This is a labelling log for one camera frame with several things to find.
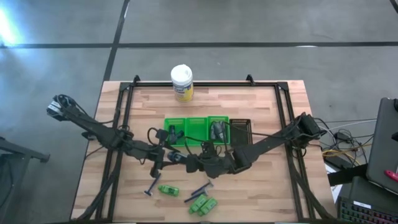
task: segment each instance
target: butcher block tabletop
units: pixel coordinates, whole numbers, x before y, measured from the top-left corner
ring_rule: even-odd
[[[304,82],[302,80],[286,82],[289,84],[294,115],[298,116],[302,112],[311,114]],[[96,120],[109,121],[113,119],[119,85],[120,82],[104,82],[96,111]],[[285,117],[288,118],[283,93],[282,101]],[[119,125],[124,117],[125,105],[126,97],[123,99]],[[255,133],[272,134],[281,129],[275,90],[273,87],[266,86],[195,86],[193,100],[187,103],[176,101],[171,87],[134,87],[129,127],[130,131],[134,133],[135,140],[148,142],[148,129],[151,127],[163,128],[165,118],[211,115],[250,119],[252,131]],[[254,135],[253,141],[257,142],[262,138],[262,136]],[[97,141],[91,141],[87,154],[99,147]],[[178,149],[187,153],[184,147]],[[201,152],[199,147],[192,147],[191,150],[196,154]],[[71,218],[81,215],[98,193],[106,151],[106,149],[101,149],[84,162]],[[329,213],[336,215],[319,148],[307,147],[304,161],[311,191]],[[189,198],[194,190],[208,182],[206,174],[199,171],[188,174],[184,165],[165,167],[160,170],[162,175],[158,184],[178,187],[180,195],[172,197],[162,194],[155,187],[152,190],[153,195],[149,197],[143,191],[147,190],[154,180],[149,175],[152,165],[151,161],[140,165],[137,159],[127,155],[123,156],[114,208],[114,222],[297,221],[284,146],[279,146],[261,155],[252,167],[244,172],[236,175],[224,174],[212,179],[214,187],[209,187],[208,193],[210,197],[217,199],[218,205],[203,217],[199,217],[196,213],[190,215],[188,209],[192,202],[184,203],[183,201]],[[108,211],[109,195],[110,190],[105,198],[103,215],[106,215],[106,211]],[[305,197],[302,192],[300,198],[305,217],[308,217]]]

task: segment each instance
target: red object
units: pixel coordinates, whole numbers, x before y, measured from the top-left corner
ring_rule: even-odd
[[[385,170],[384,174],[393,179],[394,181],[398,182],[398,174],[396,174],[395,172],[391,170]]]

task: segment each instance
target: plastic jar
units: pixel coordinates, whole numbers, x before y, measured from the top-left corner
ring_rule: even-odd
[[[175,98],[181,102],[192,100],[192,70],[186,65],[177,65],[171,71]]]

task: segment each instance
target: green toy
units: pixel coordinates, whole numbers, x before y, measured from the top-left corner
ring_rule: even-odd
[[[195,213],[197,210],[199,210],[199,208],[204,205],[207,201],[207,197],[206,195],[202,194],[200,195],[195,202],[191,205],[191,207],[189,208],[189,214],[193,214]]]
[[[204,216],[217,205],[217,200],[214,198],[210,198],[202,207],[199,208],[199,216]]]
[[[158,189],[160,190],[160,192],[174,197],[177,197],[178,193],[180,192],[180,189],[169,185],[160,185],[158,186]]]

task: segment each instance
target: gray floor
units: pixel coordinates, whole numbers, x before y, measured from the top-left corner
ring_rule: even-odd
[[[0,44],[111,43],[122,4],[5,0]],[[121,36],[122,43],[257,41],[398,41],[398,14],[388,0],[131,0]],[[51,153],[49,163],[31,163],[16,223],[68,220],[87,142],[80,128],[45,109],[64,93],[94,115],[109,53],[0,49],[0,136]],[[303,79],[314,116],[375,118],[380,98],[398,96],[397,58],[398,47],[119,49],[111,80],[169,80],[180,63],[196,80],[242,80],[249,73],[257,80]],[[370,134],[374,123],[349,129]]]

